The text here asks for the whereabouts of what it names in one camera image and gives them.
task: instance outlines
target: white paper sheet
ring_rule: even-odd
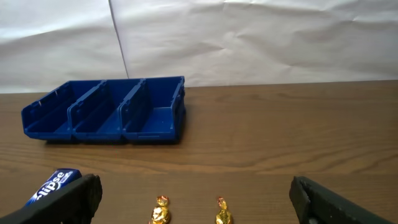
[[[187,86],[398,78],[396,0],[111,0],[129,76]]]
[[[126,77],[107,0],[0,0],[0,93]]]

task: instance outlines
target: wooden table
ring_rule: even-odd
[[[94,224],[146,223],[161,194],[171,224],[214,223],[219,195],[235,224],[298,223],[293,175],[398,222],[398,81],[187,88],[183,140],[158,146],[29,139],[21,109],[42,95],[0,95],[0,216],[72,167],[101,177]]]

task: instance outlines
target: gold wrapped chocolate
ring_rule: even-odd
[[[157,197],[157,204],[152,211],[152,224],[166,224],[170,221],[170,213],[167,205],[169,204],[169,198],[166,196]]]
[[[221,210],[216,216],[216,224],[232,224],[231,212],[228,211],[225,200],[222,197],[218,197],[217,202]]]

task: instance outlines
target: candy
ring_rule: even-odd
[[[152,212],[152,224],[166,224],[170,221],[170,213],[167,205],[169,204],[169,198],[166,196],[157,197],[157,204]]]
[[[42,197],[51,194],[52,192],[61,189],[70,182],[81,177],[81,173],[76,169],[57,169],[51,177],[36,191],[36,193],[25,204],[28,206]]]
[[[231,212],[228,211],[224,198],[218,197],[217,202],[221,210],[216,216],[216,224],[232,224]]]

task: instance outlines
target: dark line on backdrop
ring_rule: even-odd
[[[113,21],[113,27],[114,27],[114,30],[116,31],[116,36],[118,37],[120,52],[122,53],[122,59],[123,59],[124,69],[125,69],[125,71],[126,71],[127,78],[130,78],[129,72],[128,72],[127,66],[126,66],[126,60],[124,59],[123,48],[122,48],[122,43],[121,43],[121,41],[120,41],[120,36],[119,36],[118,27],[117,27],[117,25],[116,25],[116,20],[115,20],[115,18],[114,18],[114,12],[113,12],[113,7],[112,7],[112,0],[108,0],[108,2],[109,2],[109,10],[111,11],[111,16],[112,16],[112,21]]]

